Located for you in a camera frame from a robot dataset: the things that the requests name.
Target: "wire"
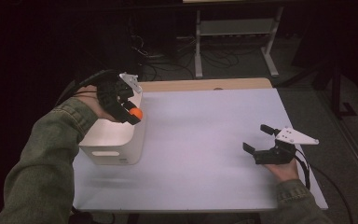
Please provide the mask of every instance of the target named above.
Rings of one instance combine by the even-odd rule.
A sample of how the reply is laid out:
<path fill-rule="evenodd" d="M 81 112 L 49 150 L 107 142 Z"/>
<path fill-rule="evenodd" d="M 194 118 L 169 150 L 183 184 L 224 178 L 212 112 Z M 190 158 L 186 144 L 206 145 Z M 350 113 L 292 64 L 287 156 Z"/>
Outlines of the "wire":
<path fill-rule="evenodd" d="M 191 36 L 190 38 L 191 38 L 191 42 L 188 43 L 187 45 L 181 47 L 179 50 L 177 50 L 178 52 L 180 52 L 184 49 L 190 48 L 196 44 L 196 38 L 194 36 Z"/>
<path fill-rule="evenodd" d="M 307 168 L 307 164 L 303 162 L 298 156 L 295 155 L 296 160 L 300 163 L 301 168 L 304 171 L 305 187 L 310 189 L 310 169 Z"/>
<path fill-rule="evenodd" d="M 97 91 L 78 91 L 73 96 L 76 96 L 76 95 L 81 94 L 81 93 L 88 93 L 88 92 L 97 92 Z"/>
<path fill-rule="evenodd" d="M 345 199 L 344 197 L 344 194 L 341 192 L 341 190 L 338 188 L 337 184 L 334 183 L 334 181 L 328 177 L 327 174 L 325 174 L 324 172 L 322 172 L 319 168 L 315 167 L 314 165 L 310 164 L 310 168 L 312 168 L 313 170 L 316 170 L 319 174 L 323 175 L 332 185 L 333 187 L 336 189 L 336 191 L 338 192 L 339 196 L 341 197 L 342 201 L 344 202 L 345 204 L 345 207 L 347 208 L 347 212 L 348 212 L 348 217 L 349 217 L 349 220 L 350 220 L 350 223 L 353 224 L 353 216 L 351 214 L 351 209 L 350 209 L 350 206 L 347 202 L 347 200 Z"/>
<path fill-rule="evenodd" d="M 256 45 L 256 47 L 254 47 L 253 49 L 251 49 L 249 51 L 242 52 L 242 53 L 237 53 L 236 51 L 238 50 L 238 48 L 241 47 L 244 43 L 245 43 L 245 41 L 241 41 L 240 44 L 236 45 L 233 50 L 218 49 L 218 48 L 226 48 L 227 47 L 227 45 L 223 41 L 221 41 L 219 47 L 213 46 L 213 45 L 208 45 L 208 44 L 203 45 L 203 46 L 206 46 L 207 48 L 209 47 L 211 50 L 219 50 L 221 53 L 223 53 L 223 55 L 222 55 L 221 53 L 218 54 L 217 52 L 211 52 L 212 55 L 216 59 L 218 59 L 218 60 L 225 59 L 225 60 L 227 60 L 227 63 L 222 63 L 218 60 L 215 60 L 215 59 L 211 58 L 210 56 L 207 56 L 205 53 L 201 53 L 201 56 L 203 57 L 203 59 L 206 63 L 210 64 L 213 67 L 229 68 L 231 66 L 237 65 L 240 62 L 240 60 L 238 58 L 239 55 L 246 55 L 246 54 L 253 53 L 256 50 L 259 50 L 261 47 L 266 45 L 266 41 L 263 40 L 262 44 Z M 234 60 L 235 60 L 234 62 L 232 62 L 229 59 L 230 56 L 234 57 Z"/>
<path fill-rule="evenodd" d="M 185 69 L 191 76 L 192 79 L 194 79 L 194 75 L 193 75 L 193 72 L 190 71 L 190 69 L 188 69 L 187 67 L 179 64 L 179 63 L 155 63 L 155 64 L 162 64 L 162 65 L 173 65 L 173 66 L 178 66 L 178 67 L 181 67 L 182 69 Z M 163 71 L 177 71 L 177 70 L 180 70 L 180 69 L 166 69 L 166 68 L 162 68 L 162 67 L 157 67 L 157 66 L 154 66 L 154 65 L 151 65 L 149 64 L 149 66 L 152 66 L 154 68 L 157 68 L 157 69 L 160 69 L 160 70 L 163 70 Z"/>
<path fill-rule="evenodd" d="M 156 77 L 159 77 L 162 80 L 162 76 L 158 75 L 157 70 L 154 66 L 152 66 L 151 64 L 146 63 L 146 66 L 151 67 L 154 70 L 154 74 L 150 74 L 153 75 L 153 78 L 151 79 L 151 81 L 154 81 L 156 79 Z"/>
<path fill-rule="evenodd" d="M 297 152 L 299 152 L 299 153 L 302 155 L 302 157 L 304 158 L 304 160 L 305 160 L 305 162 L 306 162 L 306 164 L 307 164 L 307 168 L 308 168 L 308 170 L 309 170 L 309 169 L 310 169 L 310 163 L 307 161 L 307 157 L 305 157 L 305 155 L 304 155 L 304 153 L 303 153 L 302 151 L 298 150 L 297 148 L 296 148 L 296 150 L 297 150 Z"/>
<path fill-rule="evenodd" d="M 182 58 L 184 58 L 186 55 L 188 55 L 189 53 L 191 52 L 194 52 L 194 50 L 188 50 L 188 51 L 185 51 L 183 54 L 177 56 L 175 58 L 176 61 L 179 61 L 181 60 Z M 153 61 L 151 60 L 156 60 L 156 59 L 150 59 L 149 63 L 154 63 Z M 190 57 L 190 60 L 184 65 L 184 67 L 188 67 L 190 65 L 190 63 L 193 61 L 193 57 Z M 164 62 L 164 61 L 158 61 L 158 62 L 155 62 L 156 64 L 169 64 L 169 63 L 172 63 L 172 60 L 168 60 L 167 62 Z"/>
<path fill-rule="evenodd" d="M 143 47 L 144 47 L 144 44 L 145 44 L 144 40 L 143 40 L 140 36 L 138 36 L 138 35 L 132 35 L 131 37 L 132 37 L 132 38 L 135 38 L 135 39 L 139 39 L 139 40 L 141 41 L 141 46 L 139 46 L 139 47 L 131 46 L 131 48 L 132 48 L 132 49 L 135 49 L 136 51 L 138 51 L 138 52 L 139 52 L 140 54 L 142 54 L 144 57 L 149 57 L 149 56 L 148 56 L 149 53 L 148 53 L 147 51 L 143 50 Z"/>
<path fill-rule="evenodd" d="M 153 76 L 153 78 L 150 81 L 155 81 L 156 77 L 158 77 L 159 80 L 162 81 L 162 76 L 158 75 L 156 73 L 154 73 L 154 74 L 152 74 L 152 73 L 144 73 L 144 75 L 145 75 L 145 81 L 149 81 L 149 80 L 147 80 L 147 76 Z"/>
<path fill-rule="evenodd" d="M 73 96 L 75 91 L 77 91 L 82 86 L 87 86 L 91 83 L 92 80 L 95 80 L 96 78 L 100 78 L 102 76 L 105 76 L 106 74 L 111 73 L 118 73 L 118 71 L 114 69 L 108 69 L 108 70 L 102 70 L 100 72 L 95 73 L 94 75 L 84 79 L 83 81 L 76 83 L 75 80 L 73 80 L 71 83 L 69 83 L 66 88 L 61 93 L 60 97 L 58 98 L 56 104 L 54 106 L 57 106 L 59 103 L 62 102 L 62 99 L 67 99 L 71 96 Z"/>

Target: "human hand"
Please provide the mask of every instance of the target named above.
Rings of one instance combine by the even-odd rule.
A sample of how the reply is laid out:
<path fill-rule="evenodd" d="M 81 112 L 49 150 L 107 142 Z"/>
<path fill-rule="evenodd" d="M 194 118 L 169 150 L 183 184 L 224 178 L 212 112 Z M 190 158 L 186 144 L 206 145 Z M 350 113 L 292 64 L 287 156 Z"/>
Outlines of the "human hand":
<path fill-rule="evenodd" d="M 264 166 L 277 177 L 279 183 L 287 180 L 299 179 L 296 159 L 292 159 L 286 164 L 265 164 Z"/>
<path fill-rule="evenodd" d="M 97 97 L 97 87 L 91 85 L 82 87 L 76 92 L 74 97 L 86 104 L 92 111 L 94 111 L 99 119 L 108 119 L 112 122 L 118 122 L 117 119 L 113 118 L 110 114 L 105 112 L 100 106 Z"/>

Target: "green jacket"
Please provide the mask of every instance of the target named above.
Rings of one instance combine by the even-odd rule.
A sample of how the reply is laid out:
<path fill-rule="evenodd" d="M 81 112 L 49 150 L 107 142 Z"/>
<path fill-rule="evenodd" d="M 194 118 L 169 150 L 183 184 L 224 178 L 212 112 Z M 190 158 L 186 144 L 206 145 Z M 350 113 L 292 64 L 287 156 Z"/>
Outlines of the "green jacket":
<path fill-rule="evenodd" d="M 71 98 L 36 122 L 20 161 L 7 175 L 0 223 L 68 223 L 72 162 L 96 120 L 91 109 Z M 300 181 L 281 183 L 277 190 L 282 223 L 331 223 Z"/>

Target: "metal stand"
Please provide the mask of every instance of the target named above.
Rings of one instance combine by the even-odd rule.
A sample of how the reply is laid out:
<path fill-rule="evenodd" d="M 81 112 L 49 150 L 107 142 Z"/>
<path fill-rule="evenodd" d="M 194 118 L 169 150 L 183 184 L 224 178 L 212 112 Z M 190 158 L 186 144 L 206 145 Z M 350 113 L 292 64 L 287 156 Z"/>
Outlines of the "metal stand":
<path fill-rule="evenodd" d="M 279 7 L 272 19 L 253 19 L 236 21 L 201 21 L 200 11 L 197 11 L 196 22 L 196 53 L 195 69 L 196 78 L 202 78 L 202 63 L 200 57 L 200 37 L 202 35 L 250 35 L 269 34 L 269 40 L 265 47 L 261 48 L 264 60 L 272 77 L 279 75 L 277 68 L 270 56 L 271 48 L 278 31 L 283 7 Z"/>
<path fill-rule="evenodd" d="M 263 53 L 264 60 L 266 61 L 267 67 L 272 77 L 277 77 L 279 75 L 278 70 L 275 67 L 275 63 L 272 61 L 271 55 L 269 53 L 271 52 L 272 44 L 274 43 L 275 35 L 278 31 L 282 12 L 283 12 L 283 7 L 279 7 L 277 14 L 275 15 L 274 22 L 271 25 L 271 30 L 269 32 L 269 41 L 265 47 L 261 48 L 261 52 Z"/>
<path fill-rule="evenodd" d="M 341 73 L 339 72 L 338 65 L 334 64 L 334 73 L 332 79 L 332 99 L 331 106 L 333 113 L 337 116 L 337 118 L 342 119 L 344 116 L 356 116 L 353 108 L 349 103 L 342 103 L 346 109 L 346 111 L 341 111 L 340 106 L 340 93 L 341 93 Z"/>

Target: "table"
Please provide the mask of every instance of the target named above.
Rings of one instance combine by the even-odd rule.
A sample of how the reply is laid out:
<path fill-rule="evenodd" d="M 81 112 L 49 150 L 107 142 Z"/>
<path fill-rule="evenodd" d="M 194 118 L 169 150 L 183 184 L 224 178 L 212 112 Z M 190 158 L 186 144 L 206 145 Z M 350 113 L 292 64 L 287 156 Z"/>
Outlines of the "table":
<path fill-rule="evenodd" d="M 271 136 L 259 131 L 262 123 L 291 126 L 267 79 L 141 86 L 145 90 L 141 107 L 147 116 L 141 159 L 134 165 L 98 166 L 80 150 L 74 161 L 76 208 L 116 213 L 276 208 L 274 176 L 241 148 L 242 142 L 256 149 L 274 145 Z M 216 88 L 225 90 L 212 91 Z M 310 182 L 317 204 L 326 209 L 313 174 Z"/>

